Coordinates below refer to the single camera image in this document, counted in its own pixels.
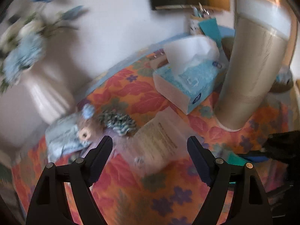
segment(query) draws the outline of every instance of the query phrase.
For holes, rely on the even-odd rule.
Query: white ribbed vase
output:
[[[21,83],[30,93],[31,99],[41,118],[48,124],[72,113],[75,100],[69,90],[33,66],[23,71]]]

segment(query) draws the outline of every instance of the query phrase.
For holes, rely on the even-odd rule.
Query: beige cylindrical tumbler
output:
[[[214,108],[227,131],[240,130],[272,87],[290,33],[288,13],[266,0],[238,0],[237,11],[229,69]]]

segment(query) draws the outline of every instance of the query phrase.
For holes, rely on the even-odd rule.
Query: flower bouquet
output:
[[[0,37],[0,93],[18,83],[24,70],[31,68],[45,55],[46,41],[64,28],[72,28],[68,21],[76,19],[83,11],[77,6],[58,13],[56,20],[47,21],[43,9],[52,0],[31,0],[36,10],[26,18],[14,15],[12,24]]]

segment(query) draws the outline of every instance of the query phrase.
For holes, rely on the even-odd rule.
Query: transparent plastic bag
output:
[[[143,177],[188,156],[187,139],[190,136],[197,136],[197,133],[168,107],[116,148],[131,169]]]

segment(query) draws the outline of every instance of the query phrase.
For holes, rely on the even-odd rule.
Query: blue tissue box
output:
[[[224,81],[226,66],[205,61],[174,78],[169,64],[153,73],[156,90],[185,114],[189,114]]]

